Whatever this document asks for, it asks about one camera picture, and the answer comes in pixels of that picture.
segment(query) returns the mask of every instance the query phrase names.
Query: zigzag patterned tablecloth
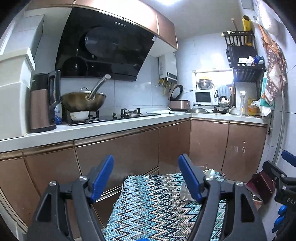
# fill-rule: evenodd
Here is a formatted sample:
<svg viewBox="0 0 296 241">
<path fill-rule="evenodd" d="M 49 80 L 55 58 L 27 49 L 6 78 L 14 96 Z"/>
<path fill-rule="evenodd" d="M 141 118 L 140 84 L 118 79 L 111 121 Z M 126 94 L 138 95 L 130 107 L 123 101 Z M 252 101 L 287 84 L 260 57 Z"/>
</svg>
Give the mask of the zigzag patterned tablecloth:
<svg viewBox="0 0 296 241">
<path fill-rule="evenodd" d="M 221 173 L 215 174 L 217 180 L 226 182 Z M 181 173 L 128 177 L 103 231 L 106 241 L 186 240 L 201 205 L 180 200 L 182 180 Z M 211 241 L 219 240 L 225 205 L 220 200 Z"/>
</svg>

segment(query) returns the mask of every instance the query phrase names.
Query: range hood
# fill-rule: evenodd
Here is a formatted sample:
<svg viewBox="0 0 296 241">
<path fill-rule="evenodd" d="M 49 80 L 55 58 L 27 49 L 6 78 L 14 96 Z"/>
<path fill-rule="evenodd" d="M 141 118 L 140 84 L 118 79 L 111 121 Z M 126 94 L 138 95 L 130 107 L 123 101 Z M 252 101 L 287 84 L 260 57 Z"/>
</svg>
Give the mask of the range hood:
<svg viewBox="0 0 296 241">
<path fill-rule="evenodd" d="M 102 77 L 135 81 L 156 37 L 122 19 L 74 7 L 56 59 L 61 77 Z"/>
</svg>

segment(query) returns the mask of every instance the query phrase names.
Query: microwave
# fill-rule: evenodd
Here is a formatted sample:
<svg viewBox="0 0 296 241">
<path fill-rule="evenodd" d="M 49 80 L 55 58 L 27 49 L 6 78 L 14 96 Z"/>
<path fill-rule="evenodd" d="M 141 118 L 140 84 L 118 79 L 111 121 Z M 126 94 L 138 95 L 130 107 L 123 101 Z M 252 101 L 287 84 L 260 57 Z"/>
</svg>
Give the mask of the microwave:
<svg viewBox="0 0 296 241">
<path fill-rule="evenodd" d="M 200 105 L 218 105 L 218 98 L 214 98 L 216 89 L 211 90 L 196 90 L 195 91 L 195 101 Z"/>
</svg>

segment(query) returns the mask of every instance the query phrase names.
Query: hanging cloth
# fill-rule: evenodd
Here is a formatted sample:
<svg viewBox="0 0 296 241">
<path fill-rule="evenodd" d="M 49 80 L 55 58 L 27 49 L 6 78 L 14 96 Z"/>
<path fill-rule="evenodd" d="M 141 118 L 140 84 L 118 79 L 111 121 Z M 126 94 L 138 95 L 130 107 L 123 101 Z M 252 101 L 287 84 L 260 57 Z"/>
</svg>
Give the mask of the hanging cloth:
<svg viewBox="0 0 296 241">
<path fill-rule="evenodd" d="M 265 33 L 261 25 L 259 28 L 267 56 L 267 83 L 261 98 L 272 105 L 278 92 L 281 92 L 281 85 L 284 87 L 287 83 L 286 59 L 278 44 Z"/>
</svg>

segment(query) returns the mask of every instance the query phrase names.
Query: gas stove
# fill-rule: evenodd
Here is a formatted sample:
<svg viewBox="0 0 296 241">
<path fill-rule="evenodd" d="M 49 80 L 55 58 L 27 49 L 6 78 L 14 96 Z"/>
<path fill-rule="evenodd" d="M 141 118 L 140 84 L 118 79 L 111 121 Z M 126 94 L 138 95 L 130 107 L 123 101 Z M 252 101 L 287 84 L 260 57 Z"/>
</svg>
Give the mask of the gas stove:
<svg viewBox="0 0 296 241">
<path fill-rule="evenodd" d="M 89 112 L 89 117 L 86 120 L 74 121 L 71 119 L 70 112 L 66 110 L 66 119 L 65 121 L 70 126 L 77 126 L 89 123 L 97 123 L 97 122 L 105 122 L 105 121 L 116 121 L 122 119 L 131 119 L 131 118 L 141 118 L 146 116 L 155 116 L 161 114 L 153 114 L 153 113 L 141 113 L 140 108 L 135 109 L 134 111 L 127 110 L 126 108 L 121 109 L 120 115 L 113 113 L 112 115 L 100 116 L 99 111 Z"/>
</svg>

